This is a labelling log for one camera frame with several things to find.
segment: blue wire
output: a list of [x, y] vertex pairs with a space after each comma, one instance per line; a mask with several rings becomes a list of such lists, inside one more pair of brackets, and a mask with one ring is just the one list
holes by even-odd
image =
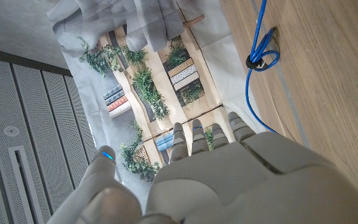
[[255, 69], [250, 68], [249, 69], [248, 75], [247, 75], [247, 81], [246, 81], [246, 100], [247, 100], [248, 108], [250, 109], [252, 115], [254, 115], [255, 119], [269, 131], [277, 133], [271, 127], [269, 127], [267, 124], [263, 123], [263, 121], [261, 121], [258, 118], [258, 116], [255, 114], [254, 110], [252, 109], [251, 104], [249, 103], [249, 96], [248, 96], [249, 78], [251, 77], [252, 70], [255, 70], [256, 72], [262, 72], [264, 70], [267, 70], [267, 69], [271, 68], [273, 65], [275, 65], [280, 58], [280, 53], [278, 53], [276, 50], [268, 50], [268, 51], [264, 52], [264, 50], [266, 49], [267, 45], [270, 42], [270, 39], [273, 36], [273, 31], [274, 31], [273, 28], [271, 28], [267, 32], [267, 34], [260, 41], [260, 44], [256, 48], [256, 43], [258, 41], [258, 36], [259, 36], [260, 25], [262, 24], [262, 19], [265, 14], [266, 2], [267, 2], [267, 0], [263, 0], [262, 6], [260, 7], [259, 17], [258, 17], [258, 21], [257, 21], [257, 25], [256, 25], [254, 43], [252, 44], [252, 49], [251, 49], [251, 54], [250, 54], [250, 61], [253, 63], [259, 62], [262, 59], [262, 57], [264, 57], [266, 55], [270, 55], [270, 54], [274, 54], [274, 55], [276, 55], [276, 57], [273, 60], [273, 62], [267, 66], [267, 68], [255, 68]]

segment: wooden tabletop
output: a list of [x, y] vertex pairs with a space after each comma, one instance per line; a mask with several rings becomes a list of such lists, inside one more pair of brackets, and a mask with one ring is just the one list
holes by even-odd
[[[246, 71], [262, 0], [221, 0]], [[358, 1], [267, 1], [280, 61], [252, 72], [262, 121], [328, 158], [358, 188]]]

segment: leafy plant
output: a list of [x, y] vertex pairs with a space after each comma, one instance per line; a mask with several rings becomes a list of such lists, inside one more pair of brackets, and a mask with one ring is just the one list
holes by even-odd
[[124, 52], [125, 58], [128, 62], [132, 63], [136, 67], [143, 65], [146, 61], [147, 52], [145, 50], [140, 50], [138, 52], [130, 51], [128, 46], [123, 46], [122, 51]]
[[139, 127], [136, 121], [132, 121], [131, 125], [136, 128], [137, 133], [134, 142], [130, 146], [121, 144], [122, 151], [119, 155], [124, 158], [124, 162], [122, 164], [132, 173], [140, 174], [141, 179], [147, 178], [147, 181], [153, 181], [154, 176], [156, 175], [160, 167], [158, 166], [158, 162], [155, 162], [153, 166], [144, 158], [138, 158], [137, 160], [134, 159], [136, 151], [141, 150], [139, 144], [142, 141], [143, 130]]
[[206, 128], [205, 129], [205, 138], [206, 138], [206, 142], [208, 144], [208, 149], [210, 151], [214, 150], [214, 145], [213, 145], [214, 138], [212, 136], [212, 129], [211, 128]]
[[124, 69], [118, 64], [116, 55], [121, 52], [120, 47], [113, 47], [112, 45], [106, 45], [102, 49], [91, 49], [90, 45], [82, 38], [77, 37], [81, 41], [82, 47], [85, 52], [80, 57], [80, 62], [87, 61], [89, 67], [102, 74], [102, 77], [106, 76], [107, 71], [120, 71]]
[[187, 104], [187, 103], [191, 103], [191, 102], [197, 100], [199, 98], [201, 91], [203, 91], [203, 87], [199, 83], [199, 84], [194, 85], [190, 88], [180, 90], [179, 92], [180, 92], [180, 95], [181, 95], [183, 101], [185, 102], [185, 104]]
[[167, 55], [167, 64], [170, 69], [186, 61], [186, 48], [183, 46], [180, 36], [171, 40], [170, 53]]
[[167, 64], [172, 69], [186, 61], [186, 48], [182, 45], [170, 47], [171, 52], [167, 55]]
[[165, 106], [164, 100], [161, 94], [157, 91], [152, 81], [152, 72], [150, 68], [143, 67], [134, 74], [134, 86], [139, 89], [139, 96], [149, 103], [154, 118], [162, 120], [169, 114], [167, 106]]

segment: ceiling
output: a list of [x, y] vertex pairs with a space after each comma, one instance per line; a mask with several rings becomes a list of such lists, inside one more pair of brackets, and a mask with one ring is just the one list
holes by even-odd
[[67, 68], [47, 18], [58, 0], [0, 0], [0, 51]]

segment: gray robotic hand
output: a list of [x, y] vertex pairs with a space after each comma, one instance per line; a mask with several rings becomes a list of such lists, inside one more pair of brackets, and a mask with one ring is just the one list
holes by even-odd
[[255, 134], [233, 112], [229, 121], [236, 142], [214, 124], [209, 151], [194, 120], [191, 156], [174, 125], [170, 164], [143, 215], [114, 180], [114, 151], [101, 147], [49, 223], [358, 223], [358, 190], [330, 162], [279, 134]]

